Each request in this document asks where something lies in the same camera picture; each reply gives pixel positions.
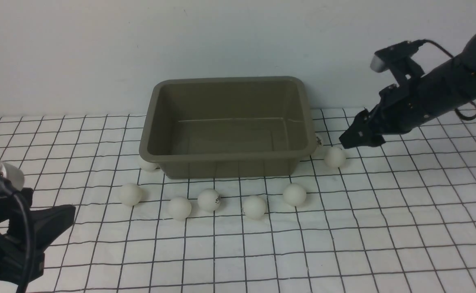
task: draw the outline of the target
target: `olive green plastic tub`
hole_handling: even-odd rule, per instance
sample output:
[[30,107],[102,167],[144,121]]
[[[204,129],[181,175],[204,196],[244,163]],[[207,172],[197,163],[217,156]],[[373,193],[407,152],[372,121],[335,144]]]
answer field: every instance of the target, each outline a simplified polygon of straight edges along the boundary
[[301,80],[206,78],[156,85],[139,153],[178,179],[290,175],[315,149]]

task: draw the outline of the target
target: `black cable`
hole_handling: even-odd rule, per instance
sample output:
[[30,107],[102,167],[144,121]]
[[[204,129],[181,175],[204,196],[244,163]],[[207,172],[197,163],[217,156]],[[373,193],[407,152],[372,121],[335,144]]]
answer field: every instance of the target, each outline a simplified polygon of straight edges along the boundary
[[32,215],[30,214],[30,208],[28,203],[18,191],[12,195],[14,200],[19,206],[19,211],[21,212],[24,225],[25,233],[25,253],[24,253],[24,264],[21,278],[19,280],[17,290],[15,293],[25,293],[28,283],[30,282],[30,277],[32,275],[32,270],[34,268],[34,256],[35,256],[35,231],[34,231],[34,221]]
[[32,270],[34,268],[34,256],[35,256],[35,231],[34,221],[32,214],[30,213],[30,207],[22,196],[21,192],[13,187],[12,182],[0,175],[0,197],[13,198],[19,206],[24,225],[25,233],[25,254],[24,263],[21,278],[18,282],[18,287],[15,293],[25,293],[30,277],[32,276]]
[[[434,45],[435,47],[437,47],[439,50],[441,50],[444,54],[448,55],[451,59],[454,58],[453,54],[448,52],[448,50],[446,50],[445,48],[443,48],[443,46],[439,45],[436,41],[432,41],[431,39],[422,39],[421,40],[422,43],[430,43],[432,45]],[[473,101],[470,101],[469,102],[473,107],[475,107],[475,110],[476,110],[476,104],[475,102]],[[472,115],[472,116],[466,116],[464,115],[463,113],[461,113],[461,110],[459,110],[458,108],[455,108],[455,114],[457,114],[457,116],[459,117],[459,119],[461,120],[464,120],[464,121],[471,121],[473,119],[476,118],[476,113],[475,115]]]
[[430,43],[437,47],[439,50],[441,50],[444,54],[448,55],[450,58],[453,58],[453,54],[448,52],[445,48],[443,48],[441,45],[439,45],[436,41],[432,41],[431,39],[422,39],[424,43]]

